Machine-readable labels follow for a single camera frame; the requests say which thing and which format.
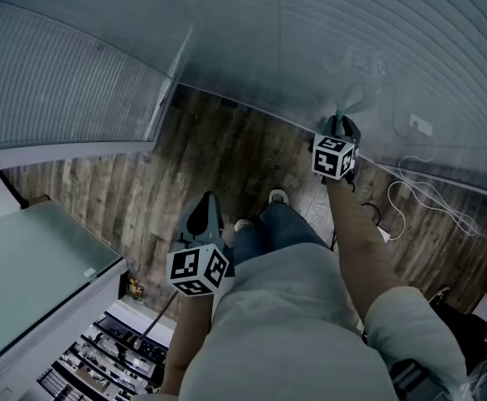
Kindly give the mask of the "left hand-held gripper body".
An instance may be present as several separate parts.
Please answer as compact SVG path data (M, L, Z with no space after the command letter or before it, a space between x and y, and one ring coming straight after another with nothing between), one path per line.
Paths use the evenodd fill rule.
M222 231L181 232L166 258L168 283L186 297L222 296L235 280Z

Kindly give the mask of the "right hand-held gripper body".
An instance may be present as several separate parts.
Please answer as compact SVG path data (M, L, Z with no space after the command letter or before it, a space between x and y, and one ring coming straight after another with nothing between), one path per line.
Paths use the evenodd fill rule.
M312 145L312 172L324 179L344 179L356 190L354 184L357 147L335 137L315 134Z

